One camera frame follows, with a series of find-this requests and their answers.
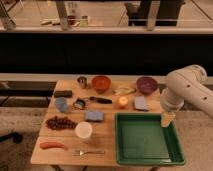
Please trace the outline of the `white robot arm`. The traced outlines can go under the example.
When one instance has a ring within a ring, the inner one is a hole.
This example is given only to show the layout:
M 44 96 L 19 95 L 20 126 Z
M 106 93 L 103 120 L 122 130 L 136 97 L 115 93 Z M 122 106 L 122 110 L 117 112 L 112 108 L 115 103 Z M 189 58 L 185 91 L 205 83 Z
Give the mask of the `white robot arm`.
M 207 73 L 200 65 L 190 65 L 170 72 L 165 78 L 166 88 L 160 95 L 163 112 L 161 126 L 168 127 L 187 101 L 213 119 L 213 91 L 203 83 Z

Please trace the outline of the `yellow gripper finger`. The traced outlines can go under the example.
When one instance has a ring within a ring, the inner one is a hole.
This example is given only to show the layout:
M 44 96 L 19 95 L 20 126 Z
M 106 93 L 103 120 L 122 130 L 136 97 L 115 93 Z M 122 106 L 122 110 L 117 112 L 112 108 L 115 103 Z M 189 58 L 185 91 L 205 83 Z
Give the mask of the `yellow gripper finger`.
M 173 112 L 163 112 L 161 115 L 161 126 L 168 127 L 174 118 L 175 114 Z

